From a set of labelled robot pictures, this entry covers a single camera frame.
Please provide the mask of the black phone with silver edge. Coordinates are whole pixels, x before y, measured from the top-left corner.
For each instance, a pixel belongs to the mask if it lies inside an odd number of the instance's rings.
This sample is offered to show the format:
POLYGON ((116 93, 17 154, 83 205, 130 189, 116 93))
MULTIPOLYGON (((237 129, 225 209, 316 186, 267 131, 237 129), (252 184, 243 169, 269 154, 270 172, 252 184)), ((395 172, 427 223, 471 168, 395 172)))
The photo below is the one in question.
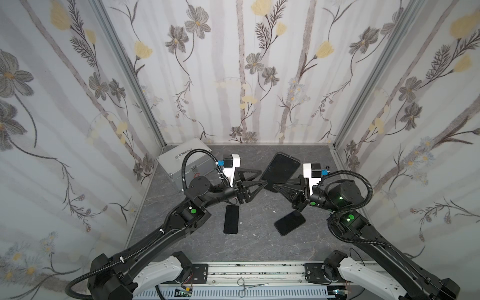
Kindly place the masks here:
POLYGON ((240 207, 233 205, 226 206, 223 233, 227 235, 238 234, 239 223, 240 207))

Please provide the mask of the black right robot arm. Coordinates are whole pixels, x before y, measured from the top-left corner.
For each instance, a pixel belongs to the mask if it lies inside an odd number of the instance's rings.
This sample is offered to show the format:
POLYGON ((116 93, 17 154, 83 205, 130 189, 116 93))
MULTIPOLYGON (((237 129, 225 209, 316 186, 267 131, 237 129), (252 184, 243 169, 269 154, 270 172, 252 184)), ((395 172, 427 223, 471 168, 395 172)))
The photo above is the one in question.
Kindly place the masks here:
POLYGON ((274 184, 297 211, 306 206, 330 211, 327 227, 338 240, 357 246, 385 270, 370 269, 341 251, 332 252, 323 262, 328 281, 357 284, 384 300, 455 300, 460 286, 450 278, 441 279, 415 263, 390 243, 359 213, 373 198, 371 183, 357 172, 318 172, 318 179, 299 176, 274 184))

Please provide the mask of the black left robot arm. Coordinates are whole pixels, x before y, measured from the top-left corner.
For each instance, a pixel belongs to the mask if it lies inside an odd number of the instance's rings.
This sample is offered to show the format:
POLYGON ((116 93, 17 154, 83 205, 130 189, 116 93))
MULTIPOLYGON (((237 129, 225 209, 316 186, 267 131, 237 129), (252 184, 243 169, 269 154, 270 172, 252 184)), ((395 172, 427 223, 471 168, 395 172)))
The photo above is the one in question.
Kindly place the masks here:
POLYGON ((260 170, 238 166, 237 154, 225 156, 222 161, 205 149, 188 152, 181 165, 181 183, 185 199, 168 212, 163 224, 133 246, 111 256, 102 254, 91 263, 88 273, 67 283, 64 292, 77 300, 131 300, 140 284, 138 275, 166 248, 194 233, 211 217, 208 207, 227 203, 232 199, 242 205, 250 203, 266 187, 259 180, 260 170), (187 181, 186 169, 191 156, 202 153, 214 162, 221 180, 211 181, 198 176, 187 181))

